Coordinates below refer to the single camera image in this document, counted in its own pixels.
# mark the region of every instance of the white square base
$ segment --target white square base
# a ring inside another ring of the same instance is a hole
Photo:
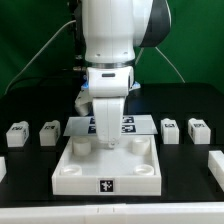
[[[150,139],[150,151],[145,155],[132,152],[136,137]],[[71,137],[52,176],[55,195],[161,195],[161,173],[153,135],[122,135],[115,149],[106,149],[96,136],[85,136],[91,142],[87,156],[75,156]],[[154,168],[154,175],[136,175],[136,166],[146,164]],[[68,172],[66,167],[77,166],[81,172]],[[102,192],[101,185],[113,185],[112,190]]]

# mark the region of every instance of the green screen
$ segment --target green screen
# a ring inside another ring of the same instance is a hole
[[[210,83],[224,92],[224,1],[168,0],[168,3],[172,28],[159,49],[186,82]],[[12,78],[70,19],[66,0],[0,1],[0,96]],[[73,39],[65,30],[22,77],[52,75],[60,69],[71,69],[73,64]],[[144,50],[135,79],[140,83],[181,82],[153,48]]]

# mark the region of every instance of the black cable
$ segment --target black cable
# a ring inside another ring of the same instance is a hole
[[[13,82],[13,84],[10,86],[10,88],[8,89],[8,92],[11,91],[11,89],[17,85],[18,83],[20,82],[24,82],[24,81],[27,81],[27,80],[31,80],[31,79],[45,79],[44,81],[46,81],[47,79],[74,79],[75,77],[74,76],[49,76],[49,77],[45,77],[45,76],[35,76],[35,77],[26,77],[26,78],[21,78],[19,80],[16,80],[15,82]]]

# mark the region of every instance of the black table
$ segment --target black table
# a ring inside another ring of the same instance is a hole
[[[224,201],[224,193],[210,173],[208,152],[224,149],[224,95],[208,84],[152,84],[129,94],[125,114],[151,114],[160,133],[160,121],[175,119],[179,145],[163,145],[155,136],[162,173],[161,197],[54,196],[51,176],[67,144],[61,136],[56,147],[41,147],[39,131],[47,121],[59,120],[62,133],[79,88],[27,87],[0,100],[0,156],[7,175],[0,183],[0,207],[32,207],[108,203],[166,203]],[[194,145],[187,133],[190,118],[203,119],[212,131],[210,145]],[[12,123],[27,121],[30,137],[23,148],[8,148],[6,132]]]

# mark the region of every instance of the cable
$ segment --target cable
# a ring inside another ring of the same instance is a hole
[[[159,54],[170,64],[170,66],[174,69],[174,71],[178,74],[178,76],[180,77],[180,79],[182,80],[183,83],[186,83],[184,78],[182,77],[182,75],[180,74],[180,72],[177,70],[177,68],[172,64],[172,62],[159,50],[158,47],[155,47],[155,49],[159,52]],[[138,57],[135,61],[135,66],[138,64],[139,60],[142,57],[144,48],[141,48],[141,51],[138,54]]]
[[[8,90],[11,88],[11,85],[29,68],[29,66],[37,59],[37,57],[48,47],[48,45],[58,36],[61,31],[67,27],[68,25],[75,23],[76,20],[72,20],[65,25],[63,25],[52,37],[51,39],[37,52],[37,54],[28,62],[28,64],[19,72],[8,84],[5,90],[5,95],[8,93]]]
[[[138,57],[136,58],[135,66],[138,64],[140,58],[142,57],[143,51],[144,51],[144,48],[141,48],[141,50],[140,50],[140,52],[138,54]]]
[[[44,76],[34,76],[34,77],[25,77],[25,78],[21,78],[19,80],[16,80],[12,83],[12,85],[9,87],[8,92],[12,89],[13,86],[15,86],[16,84],[23,82],[23,81],[27,81],[27,80],[31,80],[31,79],[44,79],[44,81],[46,81],[47,79],[74,79],[74,76],[49,76],[49,77],[44,77]]]
[[[180,74],[180,72],[177,70],[177,68],[170,62],[170,60],[159,50],[158,47],[155,47],[155,49],[159,52],[160,55],[163,56],[163,58],[171,65],[171,67],[175,70],[175,72],[178,74],[178,76],[180,77],[180,79],[182,80],[183,83],[185,83],[184,78],[182,77],[182,75]]]

